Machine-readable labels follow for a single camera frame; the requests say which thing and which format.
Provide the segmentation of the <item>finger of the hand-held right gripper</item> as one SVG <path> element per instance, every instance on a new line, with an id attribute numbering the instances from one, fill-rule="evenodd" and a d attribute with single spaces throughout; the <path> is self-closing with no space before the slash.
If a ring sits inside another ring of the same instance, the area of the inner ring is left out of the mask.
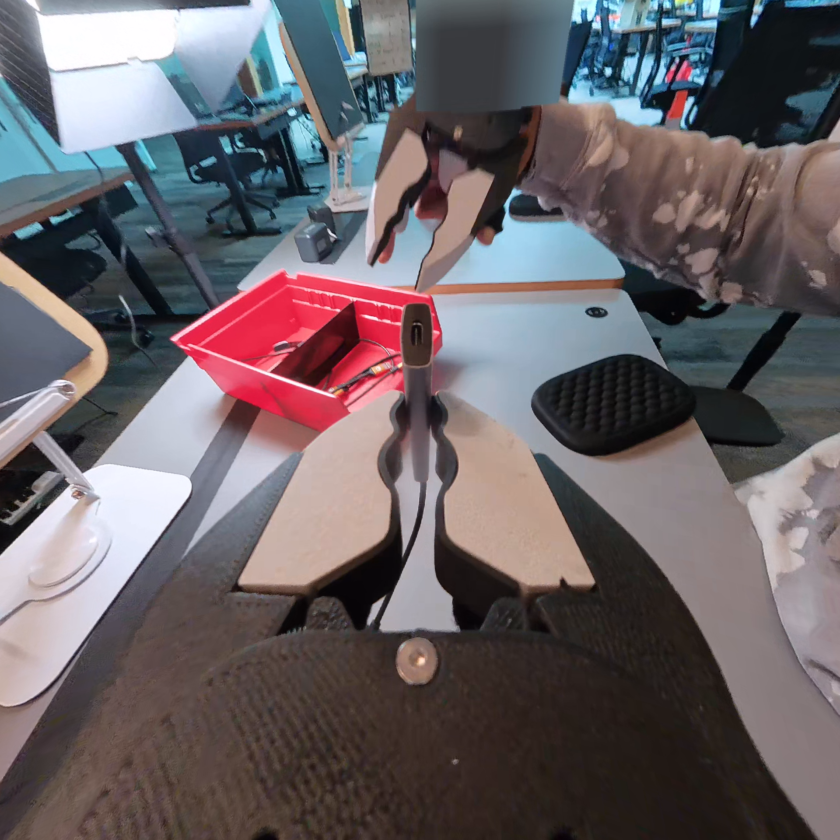
<path id="1" fill-rule="evenodd" d="M 446 196 L 447 208 L 420 265 L 417 293 L 430 292 L 471 247 L 476 237 L 474 226 L 479 222 L 494 176 L 482 169 L 439 169 L 437 180 Z"/>
<path id="2" fill-rule="evenodd" d="M 423 136 L 405 129 L 378 172 L 364 229 L 364 253 L 370 267 L 379 260 L 430 180 L 432 166 Z"/>

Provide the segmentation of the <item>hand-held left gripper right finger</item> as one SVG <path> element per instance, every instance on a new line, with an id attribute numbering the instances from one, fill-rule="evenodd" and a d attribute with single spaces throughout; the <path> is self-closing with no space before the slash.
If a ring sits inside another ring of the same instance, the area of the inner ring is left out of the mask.
<path id="1" fill-rule="evenodd" d="M 595 578 L 530 447 L 438 392 L 436 575 L 454 599 L 536 599 Z"/>

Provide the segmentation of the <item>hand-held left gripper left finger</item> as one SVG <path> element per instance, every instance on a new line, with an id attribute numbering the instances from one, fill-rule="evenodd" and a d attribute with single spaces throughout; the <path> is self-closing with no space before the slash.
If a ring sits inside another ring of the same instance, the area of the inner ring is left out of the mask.
<path id="1" fill-rule="evenodd" d="M 244 592 L 315 596 L 401 546 L 401 392 L 339 420 L 301 453 L 238 578 Z"/>

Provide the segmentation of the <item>black usb-c cable orange plugs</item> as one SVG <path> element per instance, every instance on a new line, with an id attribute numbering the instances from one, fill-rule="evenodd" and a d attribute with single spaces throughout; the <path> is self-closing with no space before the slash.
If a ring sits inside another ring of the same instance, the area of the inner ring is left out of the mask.
<path id="1" fill-rule="evenodd" d="M 327 387 L 325 391 L 335 396 L 342 396 L 364 382 L 371 382 L 383 376 L 393 375 L 403 367 L 401 358 L 402 356 L 399 353 L 390 354 L 362 372 L 353 375 L 349 380 Z"/>

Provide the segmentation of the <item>red plastic bin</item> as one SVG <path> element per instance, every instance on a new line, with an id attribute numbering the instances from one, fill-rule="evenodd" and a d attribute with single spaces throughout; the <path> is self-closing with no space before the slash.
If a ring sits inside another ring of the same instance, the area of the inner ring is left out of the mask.
<path id="1" fill-rule="evenodd" d="M 270 372 L 285 354 L 352 301 L 360 343 L 320 386 L 302 385 Z M 345 395 L 326 393 L 326 388 L 349 380 L 390 354 L 401 355 L 403 309 L 414 302 L 426 302 L 432 310 L 436 353 L 443 336 L 430 296 L 307 273 L 292 276 L 285 270 L 199 318 L 178 332 L 173 343 L 225 394 L 321 432 L 386 392 L 403 391 L 403 368 L 364 382 Z"/>

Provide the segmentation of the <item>grey usb-c hub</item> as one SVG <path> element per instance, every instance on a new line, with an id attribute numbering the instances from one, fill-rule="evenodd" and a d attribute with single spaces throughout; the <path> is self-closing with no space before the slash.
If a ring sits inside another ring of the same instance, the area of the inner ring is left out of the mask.
<path id="1" fill-rule="evenodd" d="M 434 362 L 434 324 L 426 302 L 407 304 L 402 310 L 401 355 L 406 405 L 406 440 L 413 476 L 428 481 Z"/>

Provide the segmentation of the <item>person's right forearm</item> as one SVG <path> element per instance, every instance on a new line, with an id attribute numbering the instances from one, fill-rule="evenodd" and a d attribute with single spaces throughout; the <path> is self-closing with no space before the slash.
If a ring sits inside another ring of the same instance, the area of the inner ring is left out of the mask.
<path id="1" fill-rule="evenodd" d="M 766 150 L 543 107 L 521 190 L 704 301 L 839 315 L 839 146 Z"/>

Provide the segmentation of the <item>person's right hand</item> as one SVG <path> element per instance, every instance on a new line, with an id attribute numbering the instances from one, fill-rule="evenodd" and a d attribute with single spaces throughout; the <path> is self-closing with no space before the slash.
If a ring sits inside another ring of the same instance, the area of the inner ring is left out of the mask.
<path id="1" fill-rule="evenodd" d="M 448 210 L 447 195 L 439 184 L 437 177 L 434 175 L 426 184 L 422 194 L 413 206 L 413 213 L 417 219 L 437 220 L 441 221 L 446 216 Z M 377 262 L 381 264 L 387 263 L 393 255 L 396 244 L 396 237 L 404 230 L 404 223 L 407 222 L 407 214 L 404 218 L 394 226 L 389 238 L 383 245 L 380 254 L 377 257 Z M 497 232 L 493 227 L 483 227 L 476 235 L 476 240 L 483 246 L 489 246 Z"/>

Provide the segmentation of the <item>white tablet stand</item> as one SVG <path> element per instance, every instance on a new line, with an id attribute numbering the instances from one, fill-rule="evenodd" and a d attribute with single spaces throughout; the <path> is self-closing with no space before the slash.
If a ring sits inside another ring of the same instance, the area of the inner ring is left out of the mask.
<path id="1" fill-rule="evenodd" d="M 354 137 L 342 135 L 334 149 L 329 150 L 329 194 L 324 202 L 335 214 L 365 212 L 368 209 L 371 188 L 353 184 Z"/>
<path id="2" fill-rule="evenodd" d="M 193 490 L 170 472 L 80 470 L 46 431 L 76 394 L 71 382 L 53 381 L 10 400 L 16 408 L 2 421 L 2 465 L 34 444 L 67 483 L 2 553 L 3 708 L 26 705 L 57 682 Z"/>

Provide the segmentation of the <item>small grey power adapter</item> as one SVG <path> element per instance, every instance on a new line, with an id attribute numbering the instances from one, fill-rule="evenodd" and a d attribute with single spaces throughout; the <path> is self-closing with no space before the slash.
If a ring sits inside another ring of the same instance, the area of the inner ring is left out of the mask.
<path id="1" fill-rule="evenodd" d="M 305 264 L 316 264 L 331 256 L 338 239 L 325 223 L 309 222 L 294 233 L 293 241 L 300 260 Z"/>

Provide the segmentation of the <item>whiteboard with writing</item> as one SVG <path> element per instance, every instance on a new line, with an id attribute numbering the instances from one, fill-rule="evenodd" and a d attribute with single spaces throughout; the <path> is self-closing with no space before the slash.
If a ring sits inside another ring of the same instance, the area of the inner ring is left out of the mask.
<path id="1" fill-rule="evenodd" d="M 360 1 L 364 52 L 373 77 L 414 69 L 408 1 Z"/>

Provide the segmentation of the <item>black board with wooden edge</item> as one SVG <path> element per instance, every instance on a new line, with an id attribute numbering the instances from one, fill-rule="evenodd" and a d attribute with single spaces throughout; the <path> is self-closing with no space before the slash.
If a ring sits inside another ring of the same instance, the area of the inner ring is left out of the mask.
<path id="1" fill-rule="evenodd" d="M 109 352 L 92 324 L 1 255 L 1 467 L 98 385 Z"/>
<path id="2" fill-rule="evenodd" d="M 275 1 L 280 39 L 318 134 L 330 152 L 342 151 L 364 117 L 319 1 Z"/>

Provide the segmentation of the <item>black light stand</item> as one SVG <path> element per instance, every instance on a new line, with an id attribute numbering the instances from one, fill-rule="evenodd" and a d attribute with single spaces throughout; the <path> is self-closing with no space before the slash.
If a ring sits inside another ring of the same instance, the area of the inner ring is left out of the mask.
<path id="1" fill-rule="evenodd" d="M 128 164 L 133 174 L 133 180 L 140 185 L 147 202 L 152 206 L 155 215 L 158 217 L 166 244 L 183 263 L 208 309 L 213 310 L 220 304 L 215 288 L 198 257 L 193 242 L 184 236 L 177 227 L 170 208 L 154 183 L 150 171 L 140 158 L 136 144 L 135 142 L 120 143 L 116 146 L 116 149 Z"/>

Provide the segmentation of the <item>white power strip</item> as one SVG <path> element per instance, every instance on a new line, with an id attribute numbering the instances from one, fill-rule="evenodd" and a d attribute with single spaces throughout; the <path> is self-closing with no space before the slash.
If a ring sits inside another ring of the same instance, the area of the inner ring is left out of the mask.
<path id="1" fill-rule="evenodd" d="M 1 523 L 10 525 L 25 505 L 36 497 L 52 479 L 47 470 L 1 470 Z"/>

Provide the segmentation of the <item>white softbox light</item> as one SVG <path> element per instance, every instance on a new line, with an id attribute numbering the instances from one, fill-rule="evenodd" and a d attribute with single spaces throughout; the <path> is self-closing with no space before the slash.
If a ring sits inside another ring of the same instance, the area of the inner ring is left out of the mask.
<path id="1" fill-rule="evenodd" d="M 269 10 L 2 1 L 2 78 L 68 154 L 190 130 L 225 105 Z"/>

